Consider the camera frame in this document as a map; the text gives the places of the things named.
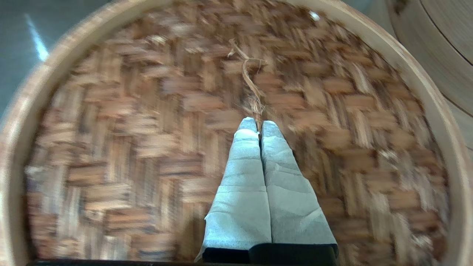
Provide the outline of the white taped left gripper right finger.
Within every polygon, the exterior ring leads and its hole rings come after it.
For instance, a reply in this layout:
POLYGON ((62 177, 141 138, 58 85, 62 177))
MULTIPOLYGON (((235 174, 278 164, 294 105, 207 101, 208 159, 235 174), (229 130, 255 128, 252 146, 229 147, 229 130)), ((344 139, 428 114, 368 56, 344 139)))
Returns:
POLYGON ((273 243, 326 245, 338 255, 338 244, 314 189, 272 121, 262 124, 261 156, 273 243))

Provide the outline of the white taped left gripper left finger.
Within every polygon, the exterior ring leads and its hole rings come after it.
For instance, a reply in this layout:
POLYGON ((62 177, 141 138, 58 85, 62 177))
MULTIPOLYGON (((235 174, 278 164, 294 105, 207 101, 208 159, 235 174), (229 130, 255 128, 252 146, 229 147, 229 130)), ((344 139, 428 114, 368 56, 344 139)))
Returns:
POLYGON ((211 248, 249 250, 272 242, 258 134, 251 117, 244 118, 234 134, 223 178, 205 217, 197 259, 211 248))

